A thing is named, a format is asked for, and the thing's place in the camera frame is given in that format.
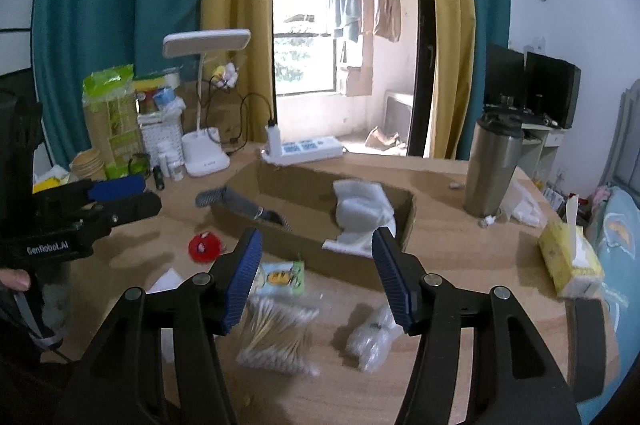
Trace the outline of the person's left hand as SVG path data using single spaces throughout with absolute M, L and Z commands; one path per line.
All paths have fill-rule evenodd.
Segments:
M 29 274 L 22 269 L 1 268 L 0 283 L 16 292 L 25 292 L 30 288 Z

